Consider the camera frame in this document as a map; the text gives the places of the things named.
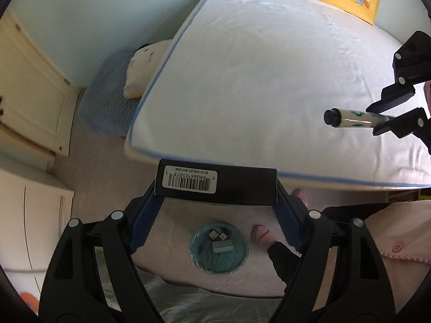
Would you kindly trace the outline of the black gloved right hand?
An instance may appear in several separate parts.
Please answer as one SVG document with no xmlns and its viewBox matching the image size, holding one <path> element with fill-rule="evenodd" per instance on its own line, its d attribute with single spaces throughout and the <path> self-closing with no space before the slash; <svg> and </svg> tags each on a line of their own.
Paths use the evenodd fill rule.
<svg viewBox="0 0 431 323">
<path fill-rule="evenodd" d="M 268 247 L 267 253 L 273 263 L 275 272 L 286 285 L 285 290 L 287 290 L 300 264 L 301 257 L 279 241 L 273 242 Z"/>
</svg>

